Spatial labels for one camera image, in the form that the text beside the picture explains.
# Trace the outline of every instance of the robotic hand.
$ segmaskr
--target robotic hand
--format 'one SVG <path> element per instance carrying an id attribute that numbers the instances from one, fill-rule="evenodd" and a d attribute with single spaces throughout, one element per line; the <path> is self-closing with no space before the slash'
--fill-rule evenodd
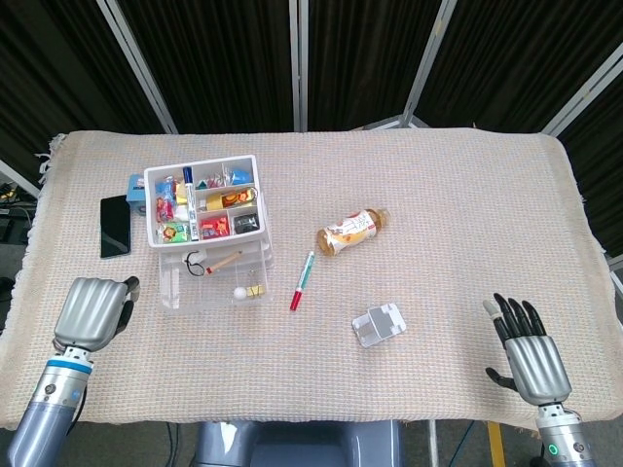
<path id="1" fill-rule="evenodd" d="M 85 278 L 74 281 L 55 327 L 53 344 L 58 353 L 48 360 L 21 418 L 9 446 L 9 465 L 55 464 L 87 396 L 87 380 L 93 367 L 91 352 L 105 347 L 126 328 L 138 300 L 138 286 L 136 277 L 125 282 Z"/>
<path id="2" fill-rule="evenodd" d="M 558 348 L 547 336 L 536 309 L 528 302 L 522 302 L 523 307 L 513 299 L 507 302 L 500 294 L 494 298 L 501 312 L 490 302 L 483 305 L 506 349 L 513 377 L 502 377 L 493 368 L 487 368 L 487 375 L 538 407 L 536 426 L 552 466 L 596 467 L 582 434 L 580 416 L 563 407 L 571 384 Z"/>

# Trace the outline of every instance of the blue box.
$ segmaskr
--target blue box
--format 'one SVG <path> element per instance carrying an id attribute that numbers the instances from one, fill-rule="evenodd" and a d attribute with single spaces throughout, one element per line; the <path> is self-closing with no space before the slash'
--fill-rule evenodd
<path id="1" fill-rule="evenodd" d="M 129 177 L 126 201 L 131 209 L 134 209 L 141 216 L 145 215 L 145 180 L 142 174 L 134 173 Z"/>

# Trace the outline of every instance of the snack package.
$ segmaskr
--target snack package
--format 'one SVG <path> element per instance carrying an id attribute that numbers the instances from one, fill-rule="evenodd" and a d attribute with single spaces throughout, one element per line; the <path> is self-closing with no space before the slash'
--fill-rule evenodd
<path id="1" fill-rule="evenodd" d="M 225 195 L 216 194 L 207 197 L 207 210 L 216 211 L 231 206 L 240 206 L 253 201 L 257 198 L 257 190 L 247 188 L 239 192 L 226 193 Z"/>
<path id="2" fill-rule="evenodd" d="M 166 177 L 164 182 L 156 184 L 156 219 L 158 222 L 170 222 L 174 219 L 175 202 L 173 194 L 175 192 L 175 180 L 173 177 Z"/>
<path id="3" fill-rule="evenodd" d="M 234 185 L 243 185 L 245 183 L 253 183 L 253 175 L 246 170 L 242 170 L 241 168 L 229 168 L 225 171 L 227 184 Z"/>
<path id="4" fill-rule="evenodd" d="M 175 202 L 177 202 L 177 205 L 186 204 L 188 202 L 186 186 L 179 180 L 175 180 Z"/>
<path id="5" fill-rule="evenodd" d="M 205 219 L 202 221 L 200 233 L 202 240 L 216 238 L 217 236 L 227 236 L 230 234 L 230 223 L 227 216 Z"/>
<path id="6" fill-rule="evenodd" d="M 223 188 L 225 186 L 225 177 L 222 173 L 213 173 L 207 178 L 202 178 L 197 184 L 196 190 L 206 190 L 208 188 Z"/>
<path id="7" fill-rule="evenodd" d="M 162 225 L 161 238 L 163 243 L 182 243 L 190 241 L 188 224 L 183 222 L 168 222 Z"/>
<path id="8" fill-rule="evenodd" d="M 188 222 L 188 206 L 186 204 L 178 204 L 173 214 L 176 222 Z"/>
<path id="9" fill-rule="evenodd" d="M 260 229 L 260 221 L 257 214 L 247 214 L 234 218 L 234 230 L 237 234 L 246 234 Z"/>

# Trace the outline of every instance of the juice bottle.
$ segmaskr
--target juice bottle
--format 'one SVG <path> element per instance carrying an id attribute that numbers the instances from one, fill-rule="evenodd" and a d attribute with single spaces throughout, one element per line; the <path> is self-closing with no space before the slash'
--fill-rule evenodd
<path id="1" fill-rule="evenodd" d="M 364 209 L 319 230 L 316 235 L 318 246 L 325 255 L 335 256 L 347 246 L 372 238 L 388 222 L 389 213 L 386 209 Z"/>

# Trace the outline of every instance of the candy wrapper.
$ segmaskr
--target candy wrapper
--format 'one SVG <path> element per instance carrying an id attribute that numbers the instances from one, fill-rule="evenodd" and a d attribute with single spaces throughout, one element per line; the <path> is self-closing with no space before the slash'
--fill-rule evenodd
<path id="1" fill-rule="evenodd" d="M 244 185 L 245 183 L 253 183 L 253 175 L 241 168 L 229 168 L 225 170 L 225 178 L 230 186 Z"/>
<path id="2" fill-rule="evenodd" d="M 228 222 L 227 216 L 205 219 L 202 221 L 200 232 L 203 240 L 229 235 L 230 223 Z"/>
<path id="3" fill-rule="evenodd" d="M 183 222 L 168 222 L 161 226 L 161 239 L 163 243 L 182 243 L 190 241 L 188 224 Z"/>
<path id="4" fill-rule="evenodd" d="M 208 188 L 223 188 L 225 186 L 225 177 L 222 173 L 213 173 L 203 178 L 197 184 L 197 190 L 205 190 Z"/>
<path id="5" fill-rule="evenodd" d="M 156 219 L 158 222 L 170 222 L 175 218 L 175 180 L 166 177 L 164 182 L 156 184 Z"/>

